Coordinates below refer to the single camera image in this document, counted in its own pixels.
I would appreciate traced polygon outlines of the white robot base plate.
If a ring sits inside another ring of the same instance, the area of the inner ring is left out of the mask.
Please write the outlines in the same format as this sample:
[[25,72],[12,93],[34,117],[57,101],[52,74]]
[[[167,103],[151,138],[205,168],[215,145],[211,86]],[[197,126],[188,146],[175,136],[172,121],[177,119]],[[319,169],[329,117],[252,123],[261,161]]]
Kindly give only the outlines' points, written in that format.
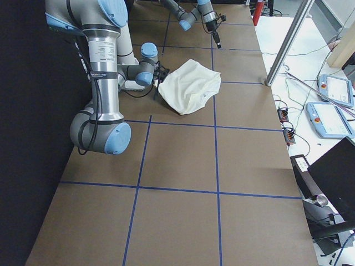
[[[131,43],[128,23],[120,29],[120,36],[116,39],[117,62],[123,65],[138,65]],[[145,87],[136,83],[135,80],[127,80],[124,90],[142,91]]]

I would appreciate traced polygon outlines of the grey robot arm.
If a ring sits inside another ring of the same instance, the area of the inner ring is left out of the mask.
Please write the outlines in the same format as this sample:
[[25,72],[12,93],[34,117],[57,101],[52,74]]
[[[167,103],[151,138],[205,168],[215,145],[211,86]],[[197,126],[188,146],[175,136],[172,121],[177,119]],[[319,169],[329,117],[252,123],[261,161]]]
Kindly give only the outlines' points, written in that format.
[[58,32],[85,36],[89,56],[85,62],[92,85],[92,100],[78,112],[70,126],[70,138],[81,155],[88,151],[109,155],[123,153],[131,139],[130,125],[119,109],[119,91],[128,80],[149,86],[157,78],[158,49],[141,46],[137,64],[118,63],[120,38],[128,37],[128,11],[124,1],[46,1],[49,27]]
[[176,17],[184,31],[188,31],[197,21],[201,20],[204,31],[212,36],[218,49],[222,48],[217,30],[227,18],[225,14],[217,13],[214,10],[211,1],[197,1],[197,4],[189,12],[173,0],[158,2]]

